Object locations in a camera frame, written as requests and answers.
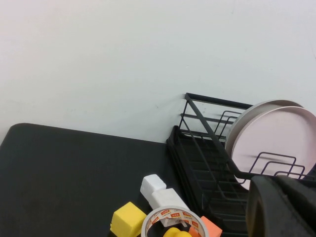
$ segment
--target black dish rack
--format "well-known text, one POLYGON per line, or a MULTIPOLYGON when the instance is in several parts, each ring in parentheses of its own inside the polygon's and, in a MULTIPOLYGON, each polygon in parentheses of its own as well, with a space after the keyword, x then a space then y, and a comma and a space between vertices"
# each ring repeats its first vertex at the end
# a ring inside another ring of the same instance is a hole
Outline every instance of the black dish rack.
POLYGON ((185 99, 180 125, 173 127, 167 146, 182 181, 189 207, 218 225, 223 230, 222 236, 248 236, 245 221, 248 190, 235 177, 245 182, 254 175, 264 175, 270 163, 278 163, 286 165, 289 170, 278 171, 275 176, 291 174, 304 177, 299 180, 301 183, 316 188, 316 168, 304 175, 305 168, 295 164, 295 157, 262 151, 254 160, 252 168, 262 155, 287 157, 291 162, 268 161, 261 174, 251 173, 252 169, 242 172, 230 159, 224 147, 225 132, 251 105, 190 93, 185 95, 185 99), (203 108, 199 109, 197 104, 202 104, 203 108), (211 115, 205 116, 205 112, 211 112, 211 115), (190 128, 188 120, 198 122, 200 127, 194 123, 190 128), (295 166, 301 167, 302 172, 291 172, 295 166))

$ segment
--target roll of tape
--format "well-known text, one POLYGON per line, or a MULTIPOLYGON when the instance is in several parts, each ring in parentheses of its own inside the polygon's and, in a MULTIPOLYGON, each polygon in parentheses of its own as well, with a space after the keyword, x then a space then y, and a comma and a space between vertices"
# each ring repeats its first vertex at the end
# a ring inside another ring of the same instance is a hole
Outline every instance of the roll of tape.
POLYGON ((148 237, 147 232, 157 221, 165 218, 183 220, 190 224, 201 237, 209 237, 207 228, 203 221, 193 212, 179 206, 159 207, 149 213, 142 225, 141 237, 148 237))

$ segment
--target white block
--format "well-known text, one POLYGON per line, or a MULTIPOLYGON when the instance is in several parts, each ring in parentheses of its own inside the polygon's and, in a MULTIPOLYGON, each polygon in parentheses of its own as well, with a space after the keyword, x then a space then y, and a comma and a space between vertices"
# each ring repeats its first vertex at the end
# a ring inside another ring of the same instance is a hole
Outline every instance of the white block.
POLYGON ((140 192, 146 198, 146 200, 149 201, 153 192, 166 188, 167 185, 159 178, 158 175, 151 174, 143 178, 140 192))
MULTIPOLYGON (((174 189, 155 191, 152 193, 152 196, 148 202, 153 210, 162 206, 179 206, 185 209, 189 209, 174 189)), ((179 223, 179 220, 163 219, 161 220, 161 223, 163 224, 163 226, 168 227, 179 223)))

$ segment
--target white wall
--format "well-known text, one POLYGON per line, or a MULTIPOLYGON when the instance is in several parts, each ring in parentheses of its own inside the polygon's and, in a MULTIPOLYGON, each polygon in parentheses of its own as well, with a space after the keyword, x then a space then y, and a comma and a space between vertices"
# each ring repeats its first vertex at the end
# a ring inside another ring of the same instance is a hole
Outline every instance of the white wall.
POLYGON ((183 93, 316 113, 315 0, 0 0, 0 141, 31 122, 164 142, 183 93))

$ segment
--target orange block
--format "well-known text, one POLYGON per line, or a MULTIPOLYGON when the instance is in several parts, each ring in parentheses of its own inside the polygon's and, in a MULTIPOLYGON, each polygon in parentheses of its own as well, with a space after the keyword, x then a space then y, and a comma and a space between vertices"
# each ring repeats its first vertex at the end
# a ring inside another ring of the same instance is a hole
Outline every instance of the orange block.
MULTIPOLYGON (((208 220, 205 216, 201 217, 201 220, 205 224, 207 231, 208 231, 208 237, 220 237, 222 234, 222 229, 220 229, 218 226, 216 226, 213 222, 208 220)), ((192 237, 200 237, 198 232, 191 227, 189 230, 189 234, 192 235, 192 237)))

